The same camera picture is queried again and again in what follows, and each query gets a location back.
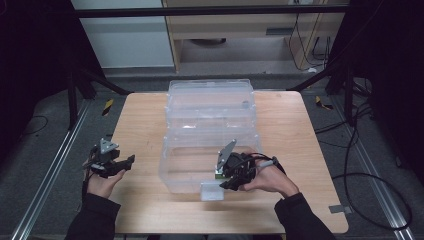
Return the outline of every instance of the black sleeve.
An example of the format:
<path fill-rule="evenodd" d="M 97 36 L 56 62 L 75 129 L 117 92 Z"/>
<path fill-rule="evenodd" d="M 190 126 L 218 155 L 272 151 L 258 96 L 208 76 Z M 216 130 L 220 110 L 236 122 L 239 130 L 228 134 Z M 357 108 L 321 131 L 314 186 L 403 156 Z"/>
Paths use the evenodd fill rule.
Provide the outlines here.
<path fill-rule="evenodd" d="M 336 239 L 312 212 L 302 193 L 281 199 L 274 209 L 288 240 Z"/>
<path fill-rule="evenodd" d="M 120 207 L 106 198 L 87 194 L 81 211 L 69 226 L 65 240 L 113 240 Z"/>

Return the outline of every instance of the person's left hand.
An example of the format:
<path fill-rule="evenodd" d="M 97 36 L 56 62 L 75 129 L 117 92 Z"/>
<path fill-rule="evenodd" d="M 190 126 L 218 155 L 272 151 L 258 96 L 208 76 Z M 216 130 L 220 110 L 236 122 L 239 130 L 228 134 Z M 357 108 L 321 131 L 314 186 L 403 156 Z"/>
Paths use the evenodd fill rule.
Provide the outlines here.
<path fill-rule="evenodd" d="M 125 170 L 121 170 L 115 176 L 102 178 L 97 174 L 93 174 L 88 182 L 87 193 L 91 193 L 103 198 L 109 198 L 112 194 L 113 187 L 125 174 Z"/>

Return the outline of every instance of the metal bracket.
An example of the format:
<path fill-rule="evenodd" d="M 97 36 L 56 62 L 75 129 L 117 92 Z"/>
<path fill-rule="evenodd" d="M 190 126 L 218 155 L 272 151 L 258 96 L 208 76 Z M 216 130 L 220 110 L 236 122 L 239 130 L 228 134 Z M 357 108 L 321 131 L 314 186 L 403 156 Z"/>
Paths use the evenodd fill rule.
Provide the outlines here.
<path fill-rule="evenodd" d="M 340 212 L 344 212 L 345 214 L 353 213 L 353 210 L 350 206 L 345 207 L 343 205 L 334 205 L 334 206 L 328 206 L 328 208 L 330 209 L 330 212 L 332 214 L 340 213 Z"/>
<path fill-rule="evenodd" d="M 227 146 L 218 152 L 218 163 L 216 164 L 216 170 L 219 170 L 228 161 L 234 147 L 236 146 L 237 139 L 233 139 Z"/>
<path fill-rule="evenodd" d="M 112 151 L 113 149 L 118 148 L 119 145 L 110 141 L 106 141 L 103 138 L 100 139 L 100 152 L 101 154 L 108 153 Z"/>

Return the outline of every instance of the person's right hand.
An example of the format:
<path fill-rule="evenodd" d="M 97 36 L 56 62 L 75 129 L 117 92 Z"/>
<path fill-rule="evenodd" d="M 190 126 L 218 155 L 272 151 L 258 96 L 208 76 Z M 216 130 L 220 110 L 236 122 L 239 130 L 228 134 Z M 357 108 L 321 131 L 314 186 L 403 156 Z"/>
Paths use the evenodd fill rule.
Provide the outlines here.
<path fill-rule="evenodd" d="M 267 192 L 278 192 L 284 198 L 299 193 L 299 188 L 275 165 L 268 167 L 260 167 L 256 170 L 256 177 L 247 184 L 239 187 L 239 190 L 250 191 L 253 189 L 261 189 Z"/>

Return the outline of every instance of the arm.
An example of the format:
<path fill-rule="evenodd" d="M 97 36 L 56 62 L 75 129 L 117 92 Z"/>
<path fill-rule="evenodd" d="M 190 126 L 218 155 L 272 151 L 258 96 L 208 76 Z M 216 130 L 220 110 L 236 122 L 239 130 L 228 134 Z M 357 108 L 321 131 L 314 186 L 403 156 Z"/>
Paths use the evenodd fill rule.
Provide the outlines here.
<path fill-rule="evenodd" d="M 124 174 L 123 170 L 108 179 L 92 175 L 81 211 L 69 226 L 66 240 L 113 240 L 115 219 L 120 205 L 108 198 L 113 187 Z"/>
<path fill-rule="evenodd" d="M 312 212 L 302 193 L 281 199 L 274 209 L 286 229 L 287 239 L 336 239 Z"/>
<path fill-rule="evenodd" d="M 276 166 L 258 168 L 255 179 L 240 186 L 240 190 L 252 189 L 278 192 L 285 198 L 275 205 L 275 212 L 286 229 L 287 239 L 335 239 L 330 230 L 311 211 L 296 184 Z"/>

